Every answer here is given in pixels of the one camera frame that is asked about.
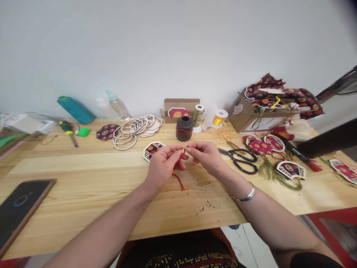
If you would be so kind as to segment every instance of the cardboard box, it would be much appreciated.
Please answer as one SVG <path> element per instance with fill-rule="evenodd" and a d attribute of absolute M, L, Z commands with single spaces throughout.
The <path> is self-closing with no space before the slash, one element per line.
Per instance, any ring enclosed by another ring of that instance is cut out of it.
<path fill-rule="evenodd" d="M 165 123 L 167 124 L 176 124 L 178 118 L 169 117 L 168 111 L 170 108 L 185 108 L 189 111 L 190 116 L 193 116 L 194 108 L 197 104 L 200 104 L 200 99 L 165 99 L 164 100 L 164 109 L 160 109 L 160 114 L 164 117 Z"/>
<path fill-rule="evenodd" d="M 294 114 L 300 114 L 306 111 L 274 111 L 265 112 L 259 123 L 258 129 L 254 130 L 252 125 L 259 120 L 260 113 L 255 114 L 253 106 L 246 100 L 244 95 L 240 94 L 240 99 L 235 106 L 235 111 L 239 114 L 232 114 L 230 121 L 238 133 L 247 133 L 262 130 L 271 130 L 282 122 L 286 121 Z"/>

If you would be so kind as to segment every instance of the hand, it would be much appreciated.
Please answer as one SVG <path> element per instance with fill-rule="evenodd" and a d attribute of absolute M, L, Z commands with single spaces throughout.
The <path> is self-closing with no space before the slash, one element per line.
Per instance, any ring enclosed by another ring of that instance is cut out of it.
<path fill-rule="evenodd" d="M 174 166 L 179 160 L 182 152 L 182 146 L 171 145 L 165 146 L 152 155 L 149 172 L 143 185 L 155 196 L 166 185 L 171 177 Z M 184 155 L 182 159 L 187 160 L 189 156 Z M 185 170 L 186 166 L 182 161 L 177 163 L 177 170 Z"/>
<path fill-rule="evenodd" d="M 193 156 L 195 163 L 201 163 L 208 173 L 215 178 L 219 178 L 223 171 L 230 169 L 222 159 L 217 146 L 208 141 L 195 141 L 187 145 L 186 152 Z"/>

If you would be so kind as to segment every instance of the wooden table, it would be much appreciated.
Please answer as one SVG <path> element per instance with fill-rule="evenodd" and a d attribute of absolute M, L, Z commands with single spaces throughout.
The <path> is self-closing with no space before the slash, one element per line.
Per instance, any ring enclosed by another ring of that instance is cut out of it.
<path fill-rule="evenodd" d="M 161 141 L 165 145 L 189 144 L 176 139 L 175 124 L 163 123 L 159 133 L 147 138 L 138 137 L 131 149 L 118 151 L 111 141 L 96 139 L 96 130 L 105 124 L 106 120 L 97 119 L 86 125 L 92 132 L 86 138 L 76 137 L 79 148 L 75 148 L 69 137 L 57 128 L 50 136 L 58 137 L 49 144 L 39 144 L 31 151 L 22 152 L 24 158 L 0 180 L 0 202 L 23 181 L 58 180 L 4 259 L 58 251 L 95 218 L 126 197 L 145 179 L 149 163 L 142 158 L 142 151 L 152 141 Z M 230 123 L 228 126 L 233 142 L 243 147 L 241 135 Z M 216 129 L 193 134 L 190 142 L 198 140 L 212 141 L 220 148 L 230 149 L 218 137 Z M 18 153 L 14 157 L 16 153 L 9 155 L 12 160 L 6 162 L 8 166 L 19 161 Z M 354 164 L 341 152 L 335 156 Z M 240 172 L 228 156 L 223 158 Z M 307 180 L 302 182 L 303 190 L 300 192 L 290 191 L 259 175 L 242 174 L 295 215 L 356 207 L 357 188 L 319 159 L 317 164 L 323 167 L 323 171 L 313 172 L 305 166 Z M 177 179 L 171 177 L 148 207 L 130 239 L 247 222 L 224 187 L 203 168 L 188 166 L 186 171 L 177 171 L 177 174 L 186 191 L 182 192 Z"/>

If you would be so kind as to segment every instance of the scissors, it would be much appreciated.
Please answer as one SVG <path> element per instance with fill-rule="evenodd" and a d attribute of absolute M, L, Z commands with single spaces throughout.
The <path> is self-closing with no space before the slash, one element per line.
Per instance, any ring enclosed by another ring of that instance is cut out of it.
<path fill-rule="evenodd" d="M 230 151 L 226 151 L 224 149 L 221 149 L 221 148 L 218 148 L 218 151 L 221 153 L 221 154 L 224 154 L 224 155 L 228 155 L 232 160 L 233 160 L 233 163 L 236 165 L 237 168 L 239 168 L 241 171 L 247 173 L 247 174 L 256 174 L 258 173 L 258 168 L 255 164 L 251 163 L 251 162 L 256 162 L 258 161 L 257 157 L 250 151 L 246 150 L 246 149 L 236 149 L 236 150 L 230 150 Z M 238 151 L 244 151 L 246 152 L 247 154 L 251 155 L 253 157 L 253 159 L 249 159 L 241 154 L 238 154 L 237 152 Z M 235 158 L 235 154 L 247 161 L 243 161 L 243 160 L 240 160 L 240 159 L 237 159 Z M 247 164 L 247 165 L 250 165 L 254 168 L 254 171 L 247 171 L 245 169 L 243 169 L 239 164 L 238 162 L 240 163 L 244 163 L 244 164 Z"/>

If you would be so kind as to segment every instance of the black handle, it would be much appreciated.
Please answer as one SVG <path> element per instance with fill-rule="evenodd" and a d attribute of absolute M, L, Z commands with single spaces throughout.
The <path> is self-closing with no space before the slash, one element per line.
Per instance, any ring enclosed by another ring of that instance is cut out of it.
<path fill-rule="evenodd" d="M 251 155 L 251 156 L 253 157 L 253 159 L 250 159 L 250 158 L 245 157 L 244 155 L 238 154 L 239 157 L 241 157 L 241 158 L 243 158 L 243 159 L 245 159 L 245 160 L 247 160 L 247 161 L 249 161 L 249 162 L 256 162 L 256 161 L 258 161 L 258 158 L 256 157 L 256 155 L 253 154 L 252 152 L 246 150 L 246 149 L 230 150 L 229 152 L 232 153 L 232 159 L 233 159 L 234 161 L 239 161 L 239 162 L 241 162 L 241 160 L 239 160 L 239 159 L 237 159 L 237 158 L 234 157 L 234 152 L 237 152 L 237 151 L 244 151 L 244 152 L 246 152 L 247 154 Z"/>
<path fill-rule="evenodd" d="M 244 164 L 247 164 L 247 165 L 252 166 L 252 167 L 254 168 L 254 171 L 251 172 L 251 171 L 247 171 L 247 170 L 243 169 L 237 162 L 244 163 Z M 238 159 L 235 160 L 235 161 L 233 161 L 233 163 L 236 165 L 237 168 L 239 168 L 239 169 L 240 169 L 241 171 L 243 171 L 244 173 L 251 174 L 251 175 L 258 173 L 258 168 L 257 168 L 257 166 L 256 166 L 255 164 L 253 164 L 253 163 L 246 162 L 246 161 L 242 161 L 242 160 L 238 160 Z"/>

